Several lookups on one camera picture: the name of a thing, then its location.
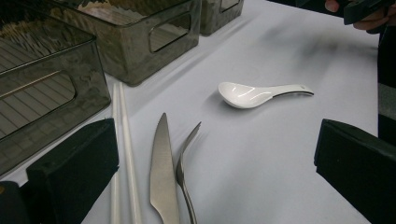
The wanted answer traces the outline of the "steel table knife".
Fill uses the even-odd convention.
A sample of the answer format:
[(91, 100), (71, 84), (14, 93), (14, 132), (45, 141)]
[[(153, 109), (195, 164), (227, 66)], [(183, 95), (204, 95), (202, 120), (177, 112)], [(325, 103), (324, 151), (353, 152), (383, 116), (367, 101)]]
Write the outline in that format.
[(153, 140), (149, 199), (163, 224), (179, 224), (176, 177), (165, 113), (158, 122)]

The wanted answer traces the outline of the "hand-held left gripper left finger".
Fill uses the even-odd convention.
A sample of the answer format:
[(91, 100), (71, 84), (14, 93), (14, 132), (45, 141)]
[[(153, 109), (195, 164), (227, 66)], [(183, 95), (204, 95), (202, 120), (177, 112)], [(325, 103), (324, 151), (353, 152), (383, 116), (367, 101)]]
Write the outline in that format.
[(84, 126), (27, 169), (42, 224), (80, 224), (119, 169), (113, 119)]

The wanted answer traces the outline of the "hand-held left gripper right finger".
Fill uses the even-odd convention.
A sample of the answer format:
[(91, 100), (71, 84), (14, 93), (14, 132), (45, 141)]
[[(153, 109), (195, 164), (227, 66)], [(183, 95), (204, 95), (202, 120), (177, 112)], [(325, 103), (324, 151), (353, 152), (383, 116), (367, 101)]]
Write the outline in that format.
[(352, 125), (321, 122), (317, 173), (371, 224), (396, 224), (396, 146)]

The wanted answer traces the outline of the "smoky transparent plastic bin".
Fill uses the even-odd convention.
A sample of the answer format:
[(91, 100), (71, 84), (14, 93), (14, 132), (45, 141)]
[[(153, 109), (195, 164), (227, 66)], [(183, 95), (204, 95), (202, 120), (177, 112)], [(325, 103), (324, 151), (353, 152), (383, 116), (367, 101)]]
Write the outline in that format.
[(244, 0), (202, 0), (200, 34), (212, 35), (242, 13)]
[(0, 176), (109, 104), (93, 35), (0, 0)]
[(199, 42), (201, 0), (47, 0), (50, 15), (97, 38), (106, 73), (130, 86)]

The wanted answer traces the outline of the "steel fork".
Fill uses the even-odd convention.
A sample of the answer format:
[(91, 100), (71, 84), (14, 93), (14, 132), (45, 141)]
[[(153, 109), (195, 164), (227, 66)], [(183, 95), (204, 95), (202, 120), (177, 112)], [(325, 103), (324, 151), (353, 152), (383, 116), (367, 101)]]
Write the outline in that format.
[(189, 213), (189, 218), (191, 224), (198, 224), (196, 214), (194, 211), (193, 203), (191, 201), (191, 196), (189, 194), (186, 182), (185, 182), (185, 173), (184, 173), (184, 153), (188, 148), (191, 141), (194, 139), (196, 134), (198, 134), (199, 129), (201, 127), (201, 123), (198, 123), (187, 136), (186, 140), (183, 143), (182, 149), (180, 150), (179, 157), (177, 160), (177, 168), (176, 168), (176, 181), (181, 188), (183, 193), (183, 197), (187, 206), (187, 210)]

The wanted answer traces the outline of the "white chopstick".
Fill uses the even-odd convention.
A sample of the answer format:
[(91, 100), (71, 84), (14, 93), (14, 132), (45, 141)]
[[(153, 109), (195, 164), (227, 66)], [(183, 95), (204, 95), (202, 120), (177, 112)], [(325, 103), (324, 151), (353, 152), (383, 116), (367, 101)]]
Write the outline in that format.
[(143, 224), (138, 186), (135, 176), (134, 153), (132, 149), (129, 116), (126, 105), (124, 87), (121, 82), (119, 83), (119, 95), (120, 95), (120, 116), (121, 116), (122, 134), (123, 134), (122, 140), (123, 140), (126, 173), (128, 178), (128, 195), (131, 205), (131, 219), (133, 224)]
[[(115, 122), (115, 131), (118, 130), (118, 85), (113, 85), (113, 99), (112, 99), (112, 117)], [(119, 173), (113, 175), (111, 183), (111, 211), (110, 211), (110, 224), (120, 224), (120, 205), (119, 205)]]

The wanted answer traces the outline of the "white ceramic soup spoon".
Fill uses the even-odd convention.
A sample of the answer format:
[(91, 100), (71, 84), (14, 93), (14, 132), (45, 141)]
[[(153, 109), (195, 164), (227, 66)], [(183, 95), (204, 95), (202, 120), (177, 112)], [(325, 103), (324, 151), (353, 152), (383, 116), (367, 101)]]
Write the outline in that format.
[(239, 109), (254, 108), (285, 94), (314, 94), (312, 90), (301, 84), (251, 87), (233, 82), (222, 82), (218, 85), (218, 91), (225, 103)]

